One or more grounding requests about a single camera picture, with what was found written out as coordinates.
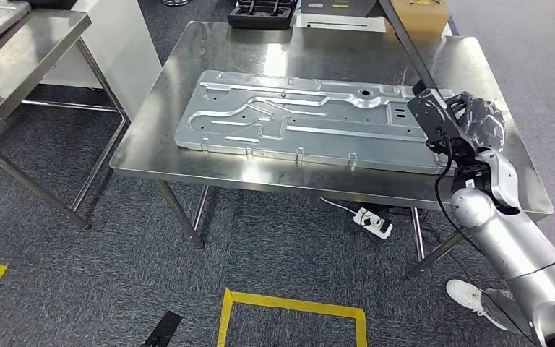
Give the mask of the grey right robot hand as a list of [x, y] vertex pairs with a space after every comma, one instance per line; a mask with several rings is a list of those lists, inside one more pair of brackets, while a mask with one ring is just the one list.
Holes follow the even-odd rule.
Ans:
[[503, 152], [504, 114], [495, 103], [468, 92], [446, 99], [455, 113], [457, 124], [478, 148]]

